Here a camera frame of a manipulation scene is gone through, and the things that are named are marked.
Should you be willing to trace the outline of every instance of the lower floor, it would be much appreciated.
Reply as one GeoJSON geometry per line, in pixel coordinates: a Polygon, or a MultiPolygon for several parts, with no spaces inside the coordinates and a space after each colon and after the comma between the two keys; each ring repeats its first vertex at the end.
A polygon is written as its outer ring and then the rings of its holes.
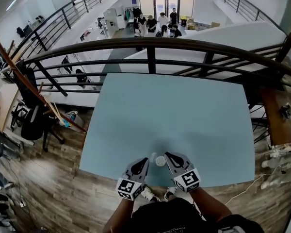
{"type": "MultiPolygon", "coordinates": [[[[92,109],[64,109],[77,110],[85,122],[85,128],[88,128],[92,109]]],[[[258,127],[254,132],[255,137],[263,131],[264,128],[258,127]]],[[[34,146],[24,147],[20,161],[0,158],[0,171],[17,184],[16,188],[8,190],[15,202],[12,207],[17,219],[15,228],[19,232],[28,232],[38,227],[58,233],[101,232],[120,203],[115,191],[116,180],[79,170],[85,134],[60,126],[55,128],[55,132],[65,138],[65,144],[60,145],[50,135],[48,152],[42,150],[40,139],[34,146]],[[21,208],[20,200],[24,200],[27,207],[21,208]]],[[[265,139],[255,144],[256,179],[272,172],[271,169],[261,168],[261,162],[268,158],[268,151],[265,139]]],[[[232,199],[227,206],[233,213],[259,223],[266,233],[281,233],[291,211],[291,183],[261,190],[260,186],[266,179],[267,176],[264,176],[256,181],[247,192],[232,199]]],[[[246,182],[205,190],[226,203],[251,184],[246,182]]],[[[162,199],[166,187],[153,187],[153,190],[162,199]]],[[[193,202],[187,194],[178,192],[176,195],[193,202]]],[[[134,211],[146,203],[139,196],[134,211]]]]}

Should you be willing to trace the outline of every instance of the cable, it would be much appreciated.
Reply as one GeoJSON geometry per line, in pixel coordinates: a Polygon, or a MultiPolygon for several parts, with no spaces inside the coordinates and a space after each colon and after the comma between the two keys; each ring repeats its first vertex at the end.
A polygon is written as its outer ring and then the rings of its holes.
{"type": "Polygon", "coordinates": [[[260,136],[258,136],[256,139],[254,139],[254,141],[258,140],[262,135],[264,135],[266,132],[268,131],[268,129],[266,129],[266,131],[264,131],[260,136]]]}
{"type": "Polygon", "coordinates": [[[259,139],[258,141],[255,141],[254,144],[256,144],[257,142],[263,140],[264,138],[268,137],[270,134],[265,135],[264,137],[262,137],[261,139],[259,139]]]}
{"type": "Polygon", "coordinates": [[[264,112],[263,116],[259,119],[258,124],[257,124],[256,127],[254,128],[254,130],[256,130],[256,128],[257,128],[258,125],[260,124],[260,120],[264,118],[265,113],[266,113],[266,112],[264,112]]]}
{"type": "MultiPolygon", "coordinates": [[[[264,107],[264,105],[262,105],[260,108],[262,108],[262,107],[264,107]]],[[[253,113],[253,112],[255,112],[255,111],[257,111],[257,110],[259,110],[260,108],[254,110],[254,111],[251,111],[250,114],[253,113]]]]}
{"type": "Polygon", "coordinates": [[[262,178],[263,176],[271,176],[273,173],[275,173],[276,169],[277,169],[277,167],[274,169],[274,171],[273,171],[271,174],[262,174],[262,175],[261,175],[260,177],[258,177],[255,181],[253,181],[252,184],[249,185],[249,187],[248,187],[246,190],[244,190],[243,192],[241,192],[241,193],[239,193],[239,194],[233,196],[233,197],[232,197],[229,201],[227,201],[224,205],[227,205],[229,202],[231,202],[232,199],[234,199],[234,198],[240,196],[241,194],[245,193],[246,191],[248,191],[249,188],[252,187],[252,185],[253,185],[257,180],[259,180],[260,178],[262,178]]]}
{"type": "Polygon", "coordinates": [[[32,216],[31,216],[31,213],[30,213],[30,209],[29,209],[28,203],[27,203],[27,201],[25,200],[24,196],[22,196],[22,194],[21,194],[21,192],[20,192],[20,182],[19,182],[18,176],[17,176],[16,173],[12,170],[11,165],[10,165],[10,162],[9,162],[9,159],[8,159],[6,156],[4,156],[4,157],[8,160],[8,164],[9,164],[10,170],[14,173],[15,177],[17,178],[17,182],[18,182],[18,191],[19,191],[19,197],[20,197],[20,200],[24,200],[25,203],[26,203],[26,205],[27,205],[28,212],[26,212],[26,210],[24,210],[24,209],[23,209],[23,211],[24,211],[24,212],[25,212],[25,213],[30,217],[30,219],[31,219],[31,221],[32,221],[32,223],[33,223],[33,225],[34,225],[34,227],[37,229],[37,226],[36,226],[36,224],[34,223],[34,220],[33,220],[32,216]]]}

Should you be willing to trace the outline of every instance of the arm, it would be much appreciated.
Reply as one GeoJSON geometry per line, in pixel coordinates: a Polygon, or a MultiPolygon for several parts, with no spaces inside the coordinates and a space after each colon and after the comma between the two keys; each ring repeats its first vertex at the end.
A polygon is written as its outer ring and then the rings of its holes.
{"type": "Polygon", "coordinates": [[[207,221],[219,222],[221,219],[232,215],[224,204],[200,187],[190,192],[190,195],[207,221]]]}
{"type": "Polygon", "coordinates": [[[131,219],[132,209],[134,207],[134,201],[122,199],[119,206],[111,216],[103,228],[103,233],[119,233],[123,232],[124,227],[131,219]]]}

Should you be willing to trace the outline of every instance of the power outlet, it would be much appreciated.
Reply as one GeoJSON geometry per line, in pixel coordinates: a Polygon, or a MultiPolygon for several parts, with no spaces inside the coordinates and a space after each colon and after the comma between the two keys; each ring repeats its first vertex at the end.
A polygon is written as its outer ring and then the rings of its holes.
{"type": "Polygon", "coordinates": [[[23,208],[23,207],[26,206],[26,203],[24,201],[21,201],[21,202],[19,202],[19,205],[20,205],[21,208],[23,208]]]}

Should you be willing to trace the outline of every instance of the glass door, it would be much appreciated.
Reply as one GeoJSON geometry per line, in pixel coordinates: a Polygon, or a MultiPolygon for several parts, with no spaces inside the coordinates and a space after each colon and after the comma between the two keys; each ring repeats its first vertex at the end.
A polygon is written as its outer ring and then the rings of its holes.
{"type": "Polygon", "coordinates": [[[156,9],[156,19],[160,17],[160,13],[164,12],[166,14],[166,0],[155,0],[155,9],[156,9]]]}
{"type": "Polygon", "coordinates": [[[168,19],[171,21],[170,19],[170,13],[172,13],[173,9],[176,9],[176,12],[178,12],[178,0],[167,0],[168,1],[168,13],[167,13],[167,17],[168,19]]]}

